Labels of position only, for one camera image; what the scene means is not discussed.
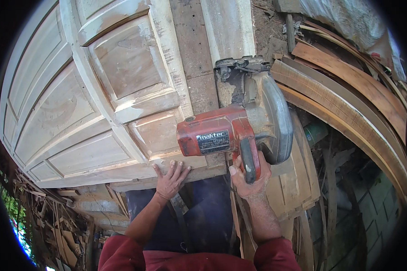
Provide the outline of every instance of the dark pants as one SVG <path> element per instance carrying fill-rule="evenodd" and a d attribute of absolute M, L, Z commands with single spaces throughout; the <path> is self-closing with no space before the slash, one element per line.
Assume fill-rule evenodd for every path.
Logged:
<path fill-rule="evenodd" d="M 229 187 L 222 176 L 195 181 L 193 207 L 184 214 L 188 234 L 196 252 L 228 253 L 233 229 Z M 149 203 L 155 189 L 126 192 L 131 220 Z M 144 250 L 185 253 L 185 244 L 178 221 L 164 207 L 152 237 Z"/>

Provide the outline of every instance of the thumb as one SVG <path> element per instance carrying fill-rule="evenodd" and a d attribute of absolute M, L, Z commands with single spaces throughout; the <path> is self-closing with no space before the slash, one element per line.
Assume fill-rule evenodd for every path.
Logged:
<path fill-rule="evenodd" d="M 241 186 L 246 181 L 244 180 L 243 171 L 238 166 L 230 166 L 229 173 L 231 175 L 231 180 L 235 186 Z"/>

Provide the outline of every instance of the model label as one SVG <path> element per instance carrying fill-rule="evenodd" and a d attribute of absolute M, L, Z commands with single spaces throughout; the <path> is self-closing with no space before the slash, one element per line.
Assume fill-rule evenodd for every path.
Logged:
<path fill-rule="evenodd" d="M 196 136 L 201 154 L 207 155 L 230 149 L 228 130 Z"/>

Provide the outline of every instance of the saw handle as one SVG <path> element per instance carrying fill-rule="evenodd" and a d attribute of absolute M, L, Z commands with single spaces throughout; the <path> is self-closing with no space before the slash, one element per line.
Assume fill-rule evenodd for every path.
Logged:
<path fill-rule="evenodd" d="M 244 173 L 246 183 L 252 184 L 261 176 L 261 165 L 259 162 L 258 150 L 256 149 L 255 138 L 243 138 L 239 141 L 239 152 L 232 153 L 233 160 L 241 155 L 241 170 Z"/>

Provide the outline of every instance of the forearm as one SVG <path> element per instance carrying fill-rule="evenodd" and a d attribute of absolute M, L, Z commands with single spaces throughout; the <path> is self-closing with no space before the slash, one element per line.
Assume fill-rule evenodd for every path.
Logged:
<path fill-rule="evenodd" d="M 151 238 L 158 216 L 167 202 L 167 199 L 156 192 L 146 207 L 130 223 L 125 235 L 144 247 Z"/>
<path fill-rule="evenodd" d="M 248 199 L 253 239 L 258 245 L 282 236 L 279 221 L 266 196 Z"/>

